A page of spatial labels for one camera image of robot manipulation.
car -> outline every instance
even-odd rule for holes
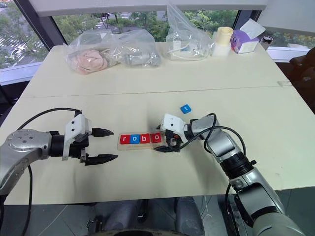
[[[23,50],[21,50],[20,48],[15,48],[10,52],[10,58],[12,60],[17,60],[18,58],[20,58],[23,54]]]
[[[7,7],[8,7],[7,4],[5,4],[4,2],[0,2],[0,8],[7,8]]]

purple tissue box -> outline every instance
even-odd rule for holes
[[[231,37],[232,48],[238,54],[253,52],[258,42],[258,38],[250,39],[244,31],[239,29],[235,30]]]

pink fabric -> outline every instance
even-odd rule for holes
[[[71,66],[82,74],[89,74],[107,67],[107,60],[97,50],[86,50],[71,58]]]

robotic arm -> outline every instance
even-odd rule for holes
[[[185,144],[197,135],[201,140],[208,138],[206,146],[228,176],[236,191],[235,202],[242,218],[253,227],[254,235],[303,236],[300,228],[285,215],[284,206],[276,192],[253,166],[256,162],[247,159],[246,154],[215,120],[214,116],[207,115],[185,123],[178,117],[165,114],[160,128],[165,131],[169,149],[158,147],[156,150],[179,150],[180,142]]]
[[[65,127],[65,134],[58,131],[39,132],[21,129],[11,133],[0,146],[0,196],[7,196],[24,170],[34,161],[49,156],[79,158],[85,165],[97,165],[115,159],[116,155],[101,154],[90,157],[85,153],[89,136],[104,137],[114,133],[107,129],[92,128],[91,121],[77,114]]]

brown chair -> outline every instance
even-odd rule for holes
[[[292,58],[290,63],[294,68],[289,80],[315,113],[315,48],[309,50],[305,56]]]

